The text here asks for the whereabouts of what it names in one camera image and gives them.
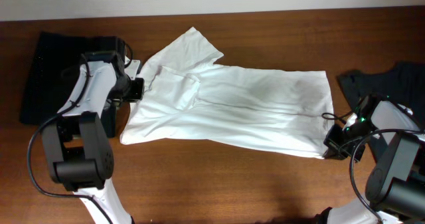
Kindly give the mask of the white t-shirt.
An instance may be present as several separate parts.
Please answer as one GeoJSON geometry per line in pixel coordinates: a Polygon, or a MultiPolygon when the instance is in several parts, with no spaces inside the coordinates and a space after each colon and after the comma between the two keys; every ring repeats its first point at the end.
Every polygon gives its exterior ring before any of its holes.
{"type": "Polygon", "coordinates": [[[143,98],[130,107],[122,144],[164,138],[321,159],[332,123],[323,71],[225,66],[222,53],[189,29],[142,67],[143,98]]]}

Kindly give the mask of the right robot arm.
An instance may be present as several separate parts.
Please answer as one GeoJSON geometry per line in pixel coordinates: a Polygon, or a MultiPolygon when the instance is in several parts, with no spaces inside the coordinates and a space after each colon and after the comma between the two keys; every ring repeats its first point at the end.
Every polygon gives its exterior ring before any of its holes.
{"type": "Polygon", "coordinates": [[[326,159],[350,159],[350,182],[357,197],[342,207],[328,207],[314,223],[423,223],[424,128],[407,107],[380,94],[362,98],[352,113],[355,121],[333,125],[323,143],[326,159]],[[385,144],[361,193],[354,165],[373,138],[385,144]]]}

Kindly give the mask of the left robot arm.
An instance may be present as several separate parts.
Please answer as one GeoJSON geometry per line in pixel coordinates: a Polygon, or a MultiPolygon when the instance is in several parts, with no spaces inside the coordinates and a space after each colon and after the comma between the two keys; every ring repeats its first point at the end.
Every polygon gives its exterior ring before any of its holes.
{"type": "Polygon", "coordinates": [[[114,155],[101,122],[105,108],[143,97],[144,80],[126,73],[117,51],[85,53],[80,74],[64,106],[39,128],[55,183],[78,198],[96,223],[133,223],[112,183],[114,155]]]}

